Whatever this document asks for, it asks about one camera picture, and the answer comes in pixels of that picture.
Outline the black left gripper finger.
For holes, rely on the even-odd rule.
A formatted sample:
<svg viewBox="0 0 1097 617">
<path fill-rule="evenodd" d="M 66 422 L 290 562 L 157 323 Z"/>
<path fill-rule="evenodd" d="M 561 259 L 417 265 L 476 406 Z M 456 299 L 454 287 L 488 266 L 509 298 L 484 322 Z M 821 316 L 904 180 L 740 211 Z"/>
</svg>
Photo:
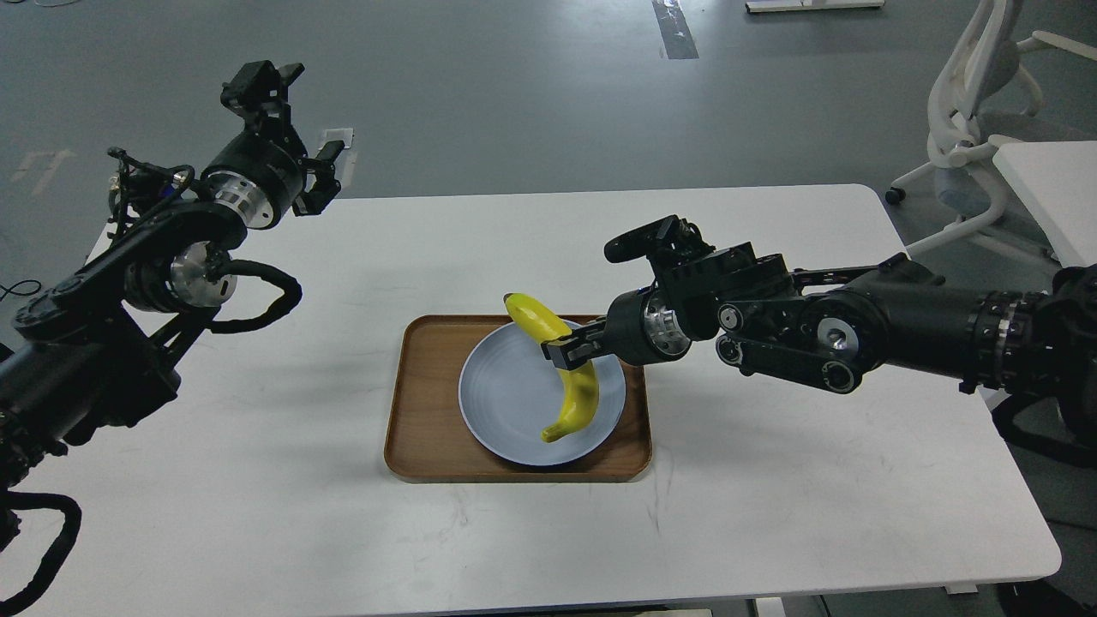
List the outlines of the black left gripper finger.
<svg viewBox="0 0 1097 617">
<path fill-rule="evenodd" d="M 275 66 L 271 60 L 246 63 L 231 81 L 224 82 L 220 105 L 242 117 L 244 130 L 274 143 L 290 143 L 290 86 L 304 72 L 301 63 Z"/>
<path fill-rule="evenodd" d="M 344 141 L 326 141 L 316 157 L 298 160 L 301 172 L 304 176 L 312 176 L 314 182 L 309 190 L 302 189 L 291 203 L 291 210 L 295 215 L 317 216 L 339 195 L 342 186 L 335 176 L 336 161 L 342 152 L 344 152 Z"/>
</svg>

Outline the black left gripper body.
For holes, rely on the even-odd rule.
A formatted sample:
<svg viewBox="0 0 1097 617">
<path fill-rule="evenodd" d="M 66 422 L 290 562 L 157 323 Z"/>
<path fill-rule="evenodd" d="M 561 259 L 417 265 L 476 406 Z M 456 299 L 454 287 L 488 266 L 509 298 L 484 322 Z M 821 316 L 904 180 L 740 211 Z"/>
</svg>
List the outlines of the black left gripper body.
<svg viewBox="0 0 1097 617">
<path fill-rule="evenodd" d="M 204 169 L 202 180 L 215 202 L 251 229 L 278 226 L 304 188 L 298 159 L 251 130 L 231 138 Z"/>
</svg>

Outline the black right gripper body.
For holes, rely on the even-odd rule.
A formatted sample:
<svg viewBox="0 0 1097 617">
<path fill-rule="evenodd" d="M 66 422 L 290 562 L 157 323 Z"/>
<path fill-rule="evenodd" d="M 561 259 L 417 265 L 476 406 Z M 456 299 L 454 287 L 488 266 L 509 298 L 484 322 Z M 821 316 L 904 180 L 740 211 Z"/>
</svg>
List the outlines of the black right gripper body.
<svg viewBox="0 0 1097 617">
<path fill-rule="evenodd" d="M 681 359 L 692 340 L 661 291 L 636 290 L 608 306 L 601 344 L 627 364 L 651 366 Z"/>
</svg>

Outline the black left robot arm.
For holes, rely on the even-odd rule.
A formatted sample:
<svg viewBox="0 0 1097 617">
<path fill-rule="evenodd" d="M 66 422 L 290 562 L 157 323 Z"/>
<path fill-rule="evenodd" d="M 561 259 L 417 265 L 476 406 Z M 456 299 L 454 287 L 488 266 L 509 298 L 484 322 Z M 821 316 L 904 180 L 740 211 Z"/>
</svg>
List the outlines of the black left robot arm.
<svg viewBox="0 0 1097 617">
<path fill-rule="evenodd" d="M 16 492 L 31 469 L 173 401 L 176 366 L 204 332 L 259 330 L 299 304 L 297 279 L 231 250 L 287 213 L 321 214 L 341 189 L 333 172 L 344 142 L 309 155 L 291 125 L 289 90 L 303 71 L 257 60 L 223 85 L 222 106 L 244 130 L 204 171 L 111 148 L 106 249 L 13 317 L 25 344 L 3 355 L 3 545 L 19 535 L 22 511 L 60 512 L 63 527 L 27 585 L 3 601 L 4 616 L 39 601 L 81 526 L 71 497 Z"/>
</svg>

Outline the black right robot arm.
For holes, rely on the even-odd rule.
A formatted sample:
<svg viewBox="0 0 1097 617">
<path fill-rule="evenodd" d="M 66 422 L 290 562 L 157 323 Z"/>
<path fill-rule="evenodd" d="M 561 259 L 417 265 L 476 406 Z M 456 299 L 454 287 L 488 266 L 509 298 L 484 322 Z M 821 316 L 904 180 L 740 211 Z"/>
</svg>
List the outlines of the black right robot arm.
<svg viewBox="0 0 1097 617">
<path fill-rule="evenodd" d="M 1007 393 L 992 422 L 1008 444 L 1094 468 L 1094 267 L 1059 270 L 1052 291 L 974 291 L 905 254 L 859 268 L 790 270 L 750 243 L 714 249 L 670 215 L 607 242 L 608 261 L 644 257 L 653 284 L 542 346 L 557 368 L 614 355 L 631 366 L 713 340 L 743 375 L 846 394 L 892 364 L 949 375 L 963 393 Z"/>
</svg>

